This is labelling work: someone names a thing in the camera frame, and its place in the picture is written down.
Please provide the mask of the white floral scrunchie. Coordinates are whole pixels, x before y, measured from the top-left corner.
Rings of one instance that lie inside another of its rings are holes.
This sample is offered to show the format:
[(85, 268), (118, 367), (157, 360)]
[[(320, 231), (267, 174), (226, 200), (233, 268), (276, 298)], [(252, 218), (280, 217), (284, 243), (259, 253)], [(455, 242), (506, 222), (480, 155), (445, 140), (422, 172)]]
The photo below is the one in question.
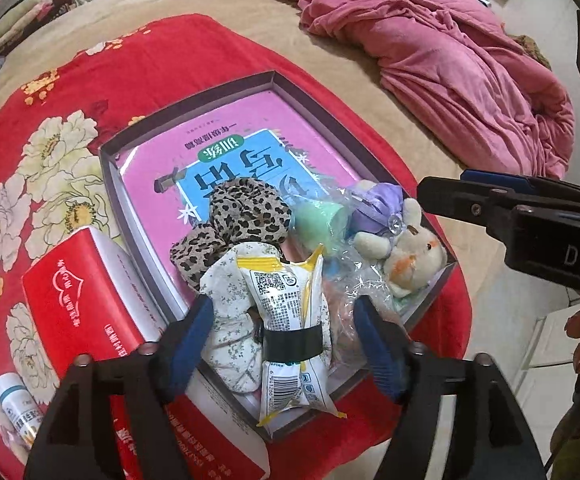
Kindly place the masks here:
[(239, 257), (277, 257), (271, 244), (244, 242), (230, 248), (201, 278), (201, 292), (213, 301), (214, 323), (203, 359), (227, 388), (254, 393), (262, 384), (262, 346), (255, 341), (250, 311), (255, 300), (237, 266)]

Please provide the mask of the pink item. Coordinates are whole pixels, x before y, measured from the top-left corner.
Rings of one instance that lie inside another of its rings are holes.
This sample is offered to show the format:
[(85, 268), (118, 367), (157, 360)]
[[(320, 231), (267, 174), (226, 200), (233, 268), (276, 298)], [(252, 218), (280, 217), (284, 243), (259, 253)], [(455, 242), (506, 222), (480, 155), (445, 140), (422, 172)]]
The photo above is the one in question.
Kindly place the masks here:
[(334, 358), (350, 367), (364, 367), (366, 358), (353, 320), (354, 301), (367, 295), (383, 320), (402, 326), (388, 285), (375, 266), (353, 247), (345, 247), (325, 259), (322, 288), (330, 312)]

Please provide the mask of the purple hat bunny plush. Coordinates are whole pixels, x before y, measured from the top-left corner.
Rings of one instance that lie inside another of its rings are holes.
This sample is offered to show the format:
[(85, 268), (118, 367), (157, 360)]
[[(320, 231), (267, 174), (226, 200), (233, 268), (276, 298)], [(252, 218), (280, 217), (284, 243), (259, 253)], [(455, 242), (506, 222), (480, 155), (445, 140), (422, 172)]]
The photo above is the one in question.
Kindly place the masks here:
[(422, 208), (393, 183), (361, 180), (346, 191), (353, 206), (348, 238), (362, 257), (378, 264), (395, 298), (429, 284), (447, 265), (447, 251), (422, 224)]

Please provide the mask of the white yellow snack packets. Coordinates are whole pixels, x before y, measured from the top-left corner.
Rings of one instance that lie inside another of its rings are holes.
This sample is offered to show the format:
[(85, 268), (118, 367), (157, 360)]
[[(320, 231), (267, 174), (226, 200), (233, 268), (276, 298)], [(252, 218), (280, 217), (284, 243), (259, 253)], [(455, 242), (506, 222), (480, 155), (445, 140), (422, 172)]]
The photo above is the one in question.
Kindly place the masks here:
[(327, 388), (331, 337), (322, 245), (299, 263), (273, 256), (239, 256), (236, 263), (262, 321), (258, 423), (267, 426), (294, 408), (345, 418)]

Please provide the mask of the green sponge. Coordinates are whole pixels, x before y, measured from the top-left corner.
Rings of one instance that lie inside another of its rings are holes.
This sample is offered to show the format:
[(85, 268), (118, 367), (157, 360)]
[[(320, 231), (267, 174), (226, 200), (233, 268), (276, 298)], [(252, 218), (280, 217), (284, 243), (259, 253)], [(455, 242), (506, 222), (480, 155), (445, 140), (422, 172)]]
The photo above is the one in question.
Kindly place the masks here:
[(292, 207), (292, 235), (308, 252), (322, 246), (333, 255), (344, 245), (351, 209), (331, 200), (302, 198)]

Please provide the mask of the leopard print scrunchie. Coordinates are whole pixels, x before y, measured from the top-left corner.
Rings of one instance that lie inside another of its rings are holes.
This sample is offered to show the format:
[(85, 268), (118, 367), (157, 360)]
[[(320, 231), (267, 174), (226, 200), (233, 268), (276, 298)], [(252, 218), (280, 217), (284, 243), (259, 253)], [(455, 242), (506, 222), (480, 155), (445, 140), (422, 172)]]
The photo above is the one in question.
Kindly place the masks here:
[(200, 289), (202, 275), (230, 248), (261, 242), (278, 248), (288, 237), (291, 208), (276, 188), (255, 178), (235, 178), (210, 194), (209, 219), (194, 226), (170, 249), (183, 281)]

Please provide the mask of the red and white carton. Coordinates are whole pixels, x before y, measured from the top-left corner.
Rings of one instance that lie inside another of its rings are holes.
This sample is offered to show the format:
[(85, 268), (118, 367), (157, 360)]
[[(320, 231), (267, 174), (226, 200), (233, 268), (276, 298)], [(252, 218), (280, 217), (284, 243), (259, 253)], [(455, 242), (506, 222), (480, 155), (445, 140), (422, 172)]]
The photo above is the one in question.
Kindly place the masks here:
[[(58, 375), (82, 353), (124, 358), (157, 340), (166, 323), (130, 255), (84, 226), (23, 275), (40, 339)], [(166, 410), (171, 432), (195, 479), (265, 479), (266, 445), (199, 373)]]

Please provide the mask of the white supplement bottle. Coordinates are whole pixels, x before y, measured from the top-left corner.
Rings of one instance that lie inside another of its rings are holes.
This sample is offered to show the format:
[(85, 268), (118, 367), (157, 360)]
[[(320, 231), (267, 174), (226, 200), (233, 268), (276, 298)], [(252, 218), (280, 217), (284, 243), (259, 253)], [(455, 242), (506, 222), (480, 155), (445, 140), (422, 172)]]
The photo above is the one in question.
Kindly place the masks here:
[(0, 375), (0, 406), (24, 445), (32, 448), (43, 414), (18, 374)]

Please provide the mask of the pink quilt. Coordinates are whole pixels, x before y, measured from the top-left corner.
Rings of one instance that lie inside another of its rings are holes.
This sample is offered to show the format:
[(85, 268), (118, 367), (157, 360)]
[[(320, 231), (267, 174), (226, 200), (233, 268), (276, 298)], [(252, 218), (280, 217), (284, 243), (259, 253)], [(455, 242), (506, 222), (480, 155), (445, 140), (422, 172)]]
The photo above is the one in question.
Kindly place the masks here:
[(355, 44), (465, 166), (561, 179), (574, 147), (566, 88), (476, 0), (292, 0), (311, 34)]

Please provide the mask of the dark shallow cardboard box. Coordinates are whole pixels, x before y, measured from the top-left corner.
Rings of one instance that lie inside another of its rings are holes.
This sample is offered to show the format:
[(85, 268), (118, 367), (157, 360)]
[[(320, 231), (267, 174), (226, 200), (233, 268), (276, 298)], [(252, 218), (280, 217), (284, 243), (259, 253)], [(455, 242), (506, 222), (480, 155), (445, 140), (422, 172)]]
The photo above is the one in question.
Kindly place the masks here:
[(364, 185), (392, 174), (325, 107), (285, 76), (255, 74), (205, 90), (127, 127), (99, 151), (124, 243), (161, 315), (174, 322), (194, 299), (171, 262), (174, 243), (210, 215), (226, 181), (264, 181), (299, 213), (284, 253), (326, 248), (325, 272), (355, 284), (380, 264), (356, 259), (353, 237), (369, 214)]

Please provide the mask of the pink and blue book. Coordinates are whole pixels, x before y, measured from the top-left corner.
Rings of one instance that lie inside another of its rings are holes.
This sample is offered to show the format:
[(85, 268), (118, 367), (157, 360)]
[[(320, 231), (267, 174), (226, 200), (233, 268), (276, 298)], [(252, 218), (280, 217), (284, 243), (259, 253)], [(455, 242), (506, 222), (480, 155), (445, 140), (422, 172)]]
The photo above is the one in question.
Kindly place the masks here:
[(360, 175), (301, 104), (264, 89), (202, 108), (140, 134), (112, 155), (109, 182), (124, 240), (152, 292), (179, 316), (194, 293), (170, 260), (171, 246), (210, 213), (217, 185), (249, 177), (282, 195), (320, 197)]

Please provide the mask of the red floral blanket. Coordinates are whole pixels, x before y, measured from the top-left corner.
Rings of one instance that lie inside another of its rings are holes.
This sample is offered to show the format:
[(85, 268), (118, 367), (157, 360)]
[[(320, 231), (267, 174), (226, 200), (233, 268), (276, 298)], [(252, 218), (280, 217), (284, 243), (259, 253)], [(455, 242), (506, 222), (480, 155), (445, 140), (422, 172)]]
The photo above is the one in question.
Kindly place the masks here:
[[(16, 174), (22, 150), (28, 141), (51, 131), (59, 133), (65, 125), (68, 140), (77, 139), (74, 128), (66, 125), (69, 114), (75, 120), (96, 122), (94, 140), (86, 136), (88, 149), (122, 131), (131, 119), (149, 114), (183, 98), (242, 76), (276, 70), (315, 98), (342, 125), (361, 141), (369, 141), (370, 151), (379, 155), (392, 176), (415, 191), (412, 173), (386, 140), (379, 140), (367, 122), (353, 112), (327, 87), (288, 58), (232, 32), (208, 16), (188, 14), (164, 18), (135, 27), (128, 34), (106, 42), (104, 50), (77, 53), (72, 61), (38, 75), (14, 82), (13, 94), (0, 108), (0, 183)], [(14, 370), (10, 339), (6, 331), (7, 314), (23, 302), (21, 276), (31, 263), (20, 245), (11, 270), (0, 266), (0, 372)], [(414, 329), (414, 337), (439, 356), (462, 358), (466, 352), (472, 324), (472, 307), (464, 274), (453, 271), (450, 284), (440, 299)], [(322, 479), (337, 466), (355, 460), (371, 445), (392, 434), (400, 410), (391, 406), (371, 379), (364, 379), (341, 404), (348, 419), (319, 415), (298, 435), (284, 438), (268, 447), (271, 479)], [(23, 466), (2, 444), (0, 473), (7, 479), (21, 479)]]

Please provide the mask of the beige bed cover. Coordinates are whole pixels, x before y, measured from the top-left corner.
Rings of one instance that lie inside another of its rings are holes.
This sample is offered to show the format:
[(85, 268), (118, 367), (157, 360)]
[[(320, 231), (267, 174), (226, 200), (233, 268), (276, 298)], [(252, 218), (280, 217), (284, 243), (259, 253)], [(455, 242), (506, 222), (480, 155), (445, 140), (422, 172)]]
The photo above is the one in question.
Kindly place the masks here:
[[(299, 12), (281, 0), (95, 0), (45, 26), (16, 47), (0, 70), (0, 108), (13, 94), (14, 82), (72, 61), (77, 53), (104, 50), (135, 27), (164, 18), (201, 14), (232, 32), (273, 50), (327, 87), (386, 140), (412, 173), (417, 184), (427, 176), (454, 178), (458, 162), (430, 134), (401, 110), (378, 84), (378, 68), (362, 51), (300, 29)], [(98, 226), (114, 240), (121, 236), (104, 192), (100, 167), (81, 150), (94, 140), (92, 119), (66, 125), (77, 139), (68, 140), (65, 125), (42, 140), (28, 141), (16, 174), (0, 183), (0, 266), (8, 271), (20, 245), (33, 261), (37, 253), (64, 240), (71, 228), (67, 214), (79, 226)]]

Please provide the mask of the folded blankets stack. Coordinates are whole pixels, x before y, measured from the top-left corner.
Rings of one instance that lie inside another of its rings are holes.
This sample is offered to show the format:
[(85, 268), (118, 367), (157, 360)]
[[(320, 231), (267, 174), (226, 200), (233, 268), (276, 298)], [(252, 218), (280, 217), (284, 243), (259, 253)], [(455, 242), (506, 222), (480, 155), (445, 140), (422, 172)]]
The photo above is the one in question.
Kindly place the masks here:
[(19, 0), (0, 17), (0, 55), (73, 8), (73, 0)]

